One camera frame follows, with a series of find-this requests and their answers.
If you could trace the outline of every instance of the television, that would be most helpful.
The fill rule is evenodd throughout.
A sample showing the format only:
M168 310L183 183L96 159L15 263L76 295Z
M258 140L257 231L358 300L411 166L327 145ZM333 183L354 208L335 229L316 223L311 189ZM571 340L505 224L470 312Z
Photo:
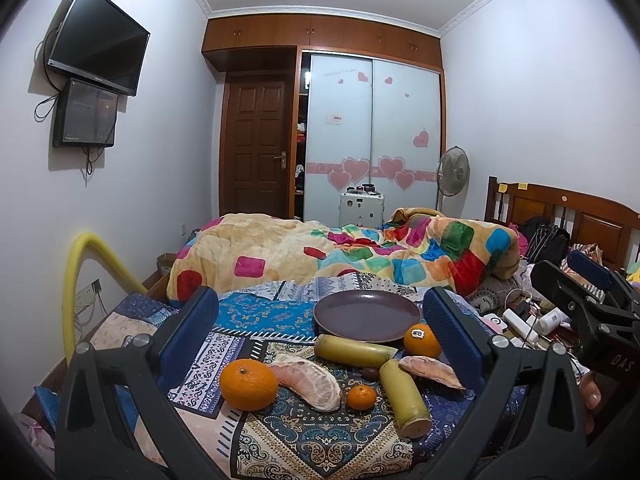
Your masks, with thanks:
M111 0L73 0L47 65L136 95L149 33Z

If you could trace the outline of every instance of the human hand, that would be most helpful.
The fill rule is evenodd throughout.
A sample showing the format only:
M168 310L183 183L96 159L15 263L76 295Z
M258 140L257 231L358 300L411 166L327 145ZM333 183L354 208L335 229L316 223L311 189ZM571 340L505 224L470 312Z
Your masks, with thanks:
M582 399L584 400L584 423L587 434L590 434L595 427L591 410L602 400L602 394L600 393L598 385L594 382L594 378L595 373L589 372L580 380L580 385L578 386Z

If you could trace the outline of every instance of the brown door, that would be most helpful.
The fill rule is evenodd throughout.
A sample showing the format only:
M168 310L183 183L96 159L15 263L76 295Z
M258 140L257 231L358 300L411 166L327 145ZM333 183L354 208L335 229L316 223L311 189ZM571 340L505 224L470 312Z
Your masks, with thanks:
M286 216L290 80L284 75L228 79L221 204L226 213Z
M204 33L204 42L202 50L221 50L224 48L233 48L236 46L236 27L235 18L217 18L209 20L207 30Z
M413 60L431 66L442 68L442 54L440 52L440 40L420 32L413 33L414 56Z
M380 24L344 18L344 47L356 51L380 52L382 48Z
M236 46L273 44L273 14L254 14L236 17L238 39Z
M412 32L408 28L380 25L380 35L382 36L381 53L387 56L401 57L402 59L413 59Z
M309 14L276 14L273 29L273 44L308 45L311 31Z
M309 44L342 47L345 21L337 16L312 16Z

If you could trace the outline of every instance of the plate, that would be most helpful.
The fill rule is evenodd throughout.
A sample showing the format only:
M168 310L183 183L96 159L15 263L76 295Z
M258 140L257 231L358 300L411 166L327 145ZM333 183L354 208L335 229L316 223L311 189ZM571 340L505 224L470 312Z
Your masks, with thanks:
M386 290L344 290L318 301L314 320L329 334L389 343L420 323L420 310L413 301Z

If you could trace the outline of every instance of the standing fan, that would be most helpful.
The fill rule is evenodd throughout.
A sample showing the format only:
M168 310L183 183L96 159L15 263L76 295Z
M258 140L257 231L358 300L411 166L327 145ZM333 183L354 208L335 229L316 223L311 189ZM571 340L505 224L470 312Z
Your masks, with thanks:
M438 211L442 208L444 196L454 196L462 191L466 181L469 180L469 171L469 159L462 148L454 146L442 154L436 176L438 184L436 209Z

